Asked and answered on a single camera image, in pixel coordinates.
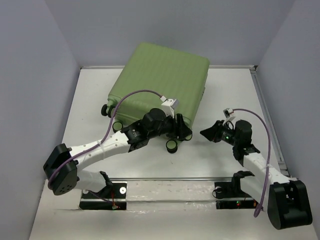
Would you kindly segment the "aluminium table rail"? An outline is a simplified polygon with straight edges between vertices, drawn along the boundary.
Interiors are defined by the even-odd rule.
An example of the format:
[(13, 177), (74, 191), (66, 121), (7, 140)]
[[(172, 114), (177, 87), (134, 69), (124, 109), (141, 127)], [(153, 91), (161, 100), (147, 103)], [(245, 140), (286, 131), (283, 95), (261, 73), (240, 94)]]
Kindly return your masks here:
[(262, 113), (263, 113), (265, 122), (266, 122), (266, 124), (268, 126), (268, 129), (269, 129), (269, 132), (270, 132), (271, 141), (272, 141), (273, 148), (275, 150), (276, 157), (278, 159), (278, 162), (284, 163), (285, 160), (284, 160), (284, 157), (283, 157), (283, 154), (282, 154), (282, 151), (281, 151), (281, 147), (280, 147), (280, 144), (279, 144), (279, 141), (278, 141), (278, 138), (277, 138), (277, 134), (276, 134), (276, 131), (275, 131), (272, 119), (271, 119), (271, 115), (270, 115), (269, 109), (267, 107), (267, 103), (266, 103), (265, 97), (263, 95), (263, 91), (262, 91), (262, 88), (261, 88), (261, 85), (260, 85), (260, 81), (259, 81), (259, 77), (258, 77), (258, 73), (257, 73), (257, 68), (258, 68), (257, 65), (253, 65), (250, 68), (251, 78), (253, 80), (253, 84), (254, 84), (255, 90), (257, 92), (257, 96), (258, 96), (258, 99), (259, 99), (259, 102), (260, 102), (260, 106), (261, 106), (261, 109), (262, 109)]

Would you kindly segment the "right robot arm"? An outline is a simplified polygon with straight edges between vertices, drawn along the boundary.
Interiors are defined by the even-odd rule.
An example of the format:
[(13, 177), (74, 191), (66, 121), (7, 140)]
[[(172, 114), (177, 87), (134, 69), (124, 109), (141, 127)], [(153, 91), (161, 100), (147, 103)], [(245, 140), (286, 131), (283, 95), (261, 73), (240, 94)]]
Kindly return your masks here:
[(307, 226), (313, 222), (306, 185), (274, 168), (252, 144), (252, 125), (238, 120), (233, 128), (218, 120), (200, 134), (210, 142), (224, 141), (232, 146), (234, 158), (246, 169), (232, 177), (230, 190), (235, 196), (251, 196), (267, 213), (277, 230)]

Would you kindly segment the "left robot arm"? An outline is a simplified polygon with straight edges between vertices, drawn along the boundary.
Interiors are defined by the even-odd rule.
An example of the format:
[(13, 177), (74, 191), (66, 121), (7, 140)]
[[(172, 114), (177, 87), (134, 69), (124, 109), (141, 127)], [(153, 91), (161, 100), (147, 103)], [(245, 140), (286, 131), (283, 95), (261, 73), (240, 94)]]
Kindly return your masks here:
[(153, 108), (142, 119), (106, 139), (73, 147), (67, 147), (64, 143), (57, 145), (43, 165), (48, 188), (56, 196), (79, 189), (92, 191), (104, 198), (110, 194), (113, 184), (105, 172), (87, 171), (88, 166), (145, 147), (153, 138), (167, 136), (177, 143), (190, 140), (192, 134), (182, 114), (169, 116), (163, 110)]

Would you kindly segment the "green hard-shell suitcase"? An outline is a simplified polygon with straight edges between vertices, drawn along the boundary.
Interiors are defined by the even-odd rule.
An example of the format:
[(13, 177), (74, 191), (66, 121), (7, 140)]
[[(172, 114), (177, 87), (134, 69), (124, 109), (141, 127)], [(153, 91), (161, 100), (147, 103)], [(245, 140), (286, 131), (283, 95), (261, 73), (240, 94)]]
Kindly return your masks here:
[[(160, 97), (165, 96), (178, 99), (174, 114), (182, 114), (192, 130), (205, 91), (209, 65), (209, 60), (202, 56), (140, 43), (109, 92), (101, 114), (110, 118), (110, 130), (115, 133), (141, 120), (151, 109), (161, 109)], [(179, 142), (168, 138), (167, 151), (175, 153)]]

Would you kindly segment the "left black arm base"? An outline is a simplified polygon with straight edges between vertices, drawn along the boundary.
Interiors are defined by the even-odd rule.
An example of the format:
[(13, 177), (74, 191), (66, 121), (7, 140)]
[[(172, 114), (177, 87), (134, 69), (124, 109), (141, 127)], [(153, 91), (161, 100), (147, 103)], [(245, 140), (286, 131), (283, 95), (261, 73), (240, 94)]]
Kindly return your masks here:
[(114, 181), (112, 189), (106, 192), (83, 191), (78, 207), (81, 210), (91, 211), (125, 211), (127, 209), (127, 188), (126, 181)]

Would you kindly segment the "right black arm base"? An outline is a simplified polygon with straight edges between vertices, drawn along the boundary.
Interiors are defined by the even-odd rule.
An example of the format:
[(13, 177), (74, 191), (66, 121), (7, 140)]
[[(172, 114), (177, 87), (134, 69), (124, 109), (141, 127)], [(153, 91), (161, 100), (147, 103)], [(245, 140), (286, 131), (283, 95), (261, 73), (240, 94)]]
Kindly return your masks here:
[(258, 202), (249, 194), (234, 190), (231, 182), (215, 182), (211, 194), (216, 199), (217, 210), (255, 209), (258, 206)]

